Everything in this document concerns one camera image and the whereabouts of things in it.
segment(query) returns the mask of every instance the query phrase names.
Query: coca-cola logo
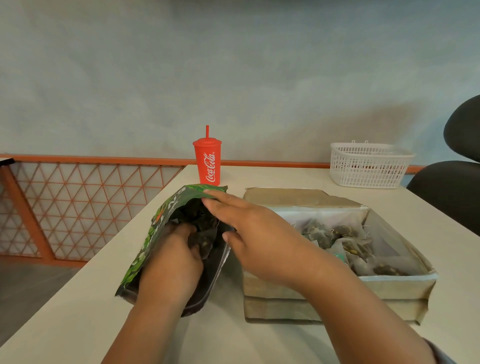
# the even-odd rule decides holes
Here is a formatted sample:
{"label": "coca-cola logo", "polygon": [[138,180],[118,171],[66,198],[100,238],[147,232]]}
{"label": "coca-cola logo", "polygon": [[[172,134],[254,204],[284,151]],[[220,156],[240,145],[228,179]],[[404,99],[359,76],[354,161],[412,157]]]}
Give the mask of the coca-cola logo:
{"label": "coca-cola logo", "polygon": [[204,153],[204,163],[207,167],[207,180],[209,182],[215,182],[215,152],[212,154]]}

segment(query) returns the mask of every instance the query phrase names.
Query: chair backrest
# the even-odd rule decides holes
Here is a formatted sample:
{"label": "chair backrest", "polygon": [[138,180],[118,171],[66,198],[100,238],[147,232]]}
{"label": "chair backrest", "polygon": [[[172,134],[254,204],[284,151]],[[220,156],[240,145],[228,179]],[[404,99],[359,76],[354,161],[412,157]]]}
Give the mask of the chair backrest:
{"label": "chair backrest", "polygon": [[480,95],[454,111],[445,125],[444,139],[454,152],[480,162]]}

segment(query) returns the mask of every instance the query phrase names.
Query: orange metal frame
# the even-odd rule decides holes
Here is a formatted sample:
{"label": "orange metal frame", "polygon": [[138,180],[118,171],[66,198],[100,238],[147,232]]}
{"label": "orange metal frame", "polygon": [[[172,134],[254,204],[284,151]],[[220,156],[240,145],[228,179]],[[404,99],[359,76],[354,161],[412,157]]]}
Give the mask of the orange metal frame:
{"label": "orange metal frame", "polygon": [[[40,163],[84,163],[110,165],[139,165],[139,166],[186,166],[196,164],[195,159],[175,158],[131,158],[131,157],[77,157],[77,156],[42,156],[42,155],[10,155],[0,154],[0,158],[14,158],[18,162]],[[252,161],[252,160],[223,160],[224,166],[250,167],[290,167],[290,168],[329,168],[330,163],[316,162],[288,162],[288,161]],[[407,174],[415,174],[422,166],[410,166]],[[66,267],[82,267],[86,262],[61,260],[55,257],[50,244],[45,237],[32,209],[27,202],[15,176],[9,166],[0,167],[0,182],[8,192],[14,207],[22,218],[33,242],[37,246],[41,257],[0,256],[0,259],[11,262],[41,263]]]}

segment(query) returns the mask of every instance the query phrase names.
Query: white basket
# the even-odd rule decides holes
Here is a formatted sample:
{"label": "white basket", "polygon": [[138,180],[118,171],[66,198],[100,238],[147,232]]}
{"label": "white basket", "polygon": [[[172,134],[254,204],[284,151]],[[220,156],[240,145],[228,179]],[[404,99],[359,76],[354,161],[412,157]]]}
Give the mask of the white basket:
{"label": "white basket", "polygon": [[415,154],[390,144],[332,143],[330,176],[347,187],[397,188]]}

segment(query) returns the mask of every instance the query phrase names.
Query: chair seat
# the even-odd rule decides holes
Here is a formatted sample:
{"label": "chair seat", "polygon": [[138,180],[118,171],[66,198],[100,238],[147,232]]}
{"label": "chair seat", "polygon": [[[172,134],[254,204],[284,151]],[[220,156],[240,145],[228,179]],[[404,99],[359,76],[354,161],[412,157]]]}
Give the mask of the chair seat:
{"label": "chair seat", "polygon": [[407,189],[480,235],[480,163],[431,164],[413,177]]}

